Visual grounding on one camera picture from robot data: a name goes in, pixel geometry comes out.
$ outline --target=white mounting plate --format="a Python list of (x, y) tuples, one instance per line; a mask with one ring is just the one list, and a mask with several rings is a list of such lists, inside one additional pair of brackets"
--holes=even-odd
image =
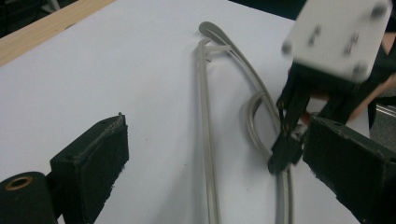
[(302, 65), (363, 82), (373, 69), (391, 9), (389, 0), (308, 0), (282, 51)]

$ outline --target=white table surface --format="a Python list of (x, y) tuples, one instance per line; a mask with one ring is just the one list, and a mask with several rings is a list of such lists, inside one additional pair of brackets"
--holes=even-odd
[[(131, 159), (95, 223), (207, 223), (196, 66), (202, 21), (223, 29), (276, 100), (291, 63), (280, 48), (293, 21), (224, 0), (118, 0), (0, 67), (0, 179), (47, 174), (56, 153), (122, 112)], [(226, 54), (213, 58), (222, 223), (274, 223), (275, 178), (244, 120), (253, 88)], [(260, 113), (270, 147), (276, 134), (265, 109)], [(349, 125), (368, 135), (365, 116)], [(358, 223), (305, 163), (293, 173), (295, 223)]]

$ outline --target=gray cable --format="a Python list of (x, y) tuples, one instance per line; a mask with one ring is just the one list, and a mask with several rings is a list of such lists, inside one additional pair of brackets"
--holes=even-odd
[[(213, 50), (226, 50), (229, 54), (231, 54), (243, 67), (243, 69), (247, 72), (247, 75), (251, 82), (253, 83), (254, 87), (258, 91), (256, 94), (254, 94), (251, 99), (249, 100), (248, 106), (247, 106), (247, 131), (252, 139), (253, 143), (255, 144), (256, 147), (258, 147), (262, 153), (264, 158), (268, 161), (270, 156), (271, 156), (271, 151), (268, 150), (262, 141), (260, 140), (259, 136), (257, 135), (256, 129), (254, 127), (254, 115), (257, 112), (257, 109), (259, 108), (259, 105), (262, 102), (265, 102), (268, 111), (273, 119), (276, 132), (280, 133), (280, 120), (276, 112), (276, 107), (273, 102), (273, 100), (270, 97), (270, 94), (268, 90), (265, 88), (265, 85), (263, 84), (262, 80), (260, 79), (259, 75), (257, 72), (254, 70), (253, 66), (248, 62), (248, 60), (245, 58), (245, 56), (242, 54), (242, 52), (238, 49), (238, 47), (231, 41), (231, 39), (215, 24), (205, 21), (200, 24), (199, 30), (203, 35), (206, 35), (207, 37), (213, 39), (214, 41), (218, 42), (219, 44), (223, 45), (220, 48), (219, 47), (206, 47), (205, 44), (208, 43), (210, 40), (209, 39), (204, 39), (200, 42), (199, 44), (199, 54), (200, 54), (200, 74), (201, 76), (203, 73), (205, 73), (205, 76), (207, 76), (206, 69), (205, 69), (205, 57), (206, 53), (208, 51), (213, 51)], [(209, 111), (209, 116), (206, 116), (208, 119), (206, 122), (207, 124), (210, 124), (210, 109), (208, 106), (208, 92), (207, 89), (205, 90), (207, 93), (207, 99), (205, 100), (205, 103), (207, 106), (205, 108)], [(214, 166), (214, 158), (212, 154), (212, 165)], [(216, 186), (216, 178), (214, 176), (214, 167), (211, 169), (213, 171), (212, 177), (214, 178), (213, 183), (214, 187)], [(208, 188), (208, 171), (206, 171), (206, 188)], [(276, 224), (292, 224), (293, 223), (293, 190), (292, 190), (292, 182), (291, 182), (291, 171), (288, 169), (285, 172), (282, 172), (276, 177), (276, 191), (277, 191), (277, 205), (276, 205)], [(217, 189), (214, 188), (216, 191), (216, 194), (211, 194), (207, 193), (208, 197), (208, 208), (209, 208), (209, 223), (219, 223), (219, 222), (210, 222), (210, 214), (211, 213), (216, 213), (219, 212), (219, 199), (218, 199), (218, 194), (217, 194)]]

